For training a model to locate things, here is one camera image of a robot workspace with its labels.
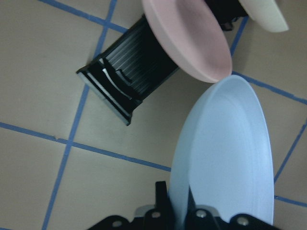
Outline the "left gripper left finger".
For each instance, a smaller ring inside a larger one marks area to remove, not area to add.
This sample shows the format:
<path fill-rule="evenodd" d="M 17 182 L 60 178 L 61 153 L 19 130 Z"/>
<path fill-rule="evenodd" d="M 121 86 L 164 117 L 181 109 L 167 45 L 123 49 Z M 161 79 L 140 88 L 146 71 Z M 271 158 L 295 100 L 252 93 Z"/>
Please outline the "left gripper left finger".
<path fill-rule="evenodd" d="M 167 193 L 165 181 L 158 181 L 155 183 L 155 208 L 167 223 L 174 222 L 174 212 Z"/>

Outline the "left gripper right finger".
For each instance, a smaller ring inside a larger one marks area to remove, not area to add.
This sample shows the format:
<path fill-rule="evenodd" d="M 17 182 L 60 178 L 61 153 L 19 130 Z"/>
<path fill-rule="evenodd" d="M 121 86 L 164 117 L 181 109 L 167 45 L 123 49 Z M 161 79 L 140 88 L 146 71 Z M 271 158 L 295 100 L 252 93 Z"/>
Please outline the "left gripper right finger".
<path fill-rule="evenodd" d="M 196 203 L 195 203 L 191 188 L 189 187 L 188 203 L 187 203 L 187 216 L 191 215 L 191 213 L 195 212 L 196 209 L 197 209 Z"/>

